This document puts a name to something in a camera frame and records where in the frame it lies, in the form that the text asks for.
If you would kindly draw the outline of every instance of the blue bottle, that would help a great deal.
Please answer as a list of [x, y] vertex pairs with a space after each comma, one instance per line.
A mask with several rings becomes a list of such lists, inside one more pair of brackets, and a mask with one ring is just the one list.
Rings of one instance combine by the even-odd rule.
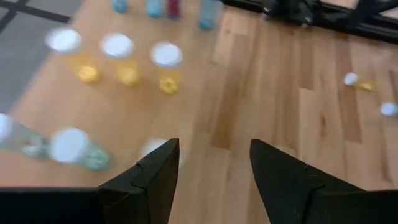
[[220, 0], [202, 0], [199, 18], [199, 28], [212, 30], [216, 25], [217, 15], [221, 9]]
[[163, 15], [163, 0], [146, 0], [147, 15], [159, 18]]
[[112, 7], [118, 13], [126, 13], [129, 10], [127, 0], [112, 0]]

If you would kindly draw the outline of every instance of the yellow cup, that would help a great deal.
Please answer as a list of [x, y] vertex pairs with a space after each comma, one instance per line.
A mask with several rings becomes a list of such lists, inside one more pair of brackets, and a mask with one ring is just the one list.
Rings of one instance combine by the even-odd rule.
[[127, 86], [139, 83], [138, 61], [133, 58], [134, 42], [123, 34], [107, 35], [101, 43], [102, 51], [111, 58], [120, 81]]
[[94, 57], [81, 49], [81, 36], [67, 28], [56, 28], [46, 37], [46, 44], [53, 51], [64, 56], [72, 72], [85, 83], [94, 83], [100, 79]]
[[181, 50], [169, 42], [159, 42], [152, 49], [151, 57], [159, 68], [159, 88], [167, 94], [176, 93], [181, 82]]

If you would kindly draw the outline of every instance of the red bottle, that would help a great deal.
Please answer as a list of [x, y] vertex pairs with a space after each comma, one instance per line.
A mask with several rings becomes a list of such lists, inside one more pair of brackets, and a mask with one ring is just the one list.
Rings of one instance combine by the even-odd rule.
[[167, 0], [167, 9], [169, 10], [169, 18], [180, 18], [180, 0]]

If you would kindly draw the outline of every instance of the yellow liquid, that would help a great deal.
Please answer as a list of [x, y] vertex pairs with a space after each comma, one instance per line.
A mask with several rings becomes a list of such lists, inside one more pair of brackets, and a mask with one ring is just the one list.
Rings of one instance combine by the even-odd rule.
[[120, 81], [127, 86], [135, 86], [139, 83], [140, 74], [138, 62], [134, 59], [115, 60], [116, 71]]
[[174, 94], [180, 88], [181, 74], [176, 68], [160, 68], [159, 87], [166, 94]]
[[373, 81], [360, 80], [355, 83], [354, 87], [362, 90], [373, 91], [376, 89], [376, 84]]
[[94, 83], [100, 79], [100, 73], [96, 69], [94, 59], [88, 53], [78, 52], [73, 55], [66, 55], [71, 70], [85, 83]]

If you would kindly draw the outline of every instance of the gray carpet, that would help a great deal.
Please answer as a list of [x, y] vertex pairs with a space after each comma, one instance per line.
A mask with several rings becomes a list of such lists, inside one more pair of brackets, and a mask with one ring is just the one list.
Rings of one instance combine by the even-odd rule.
[[80, 5], [81, 0], [0, 0], [0, 113], [9, 112], [45, 61], [45, 34], [63, 26], [62, 18], [73, 17]]

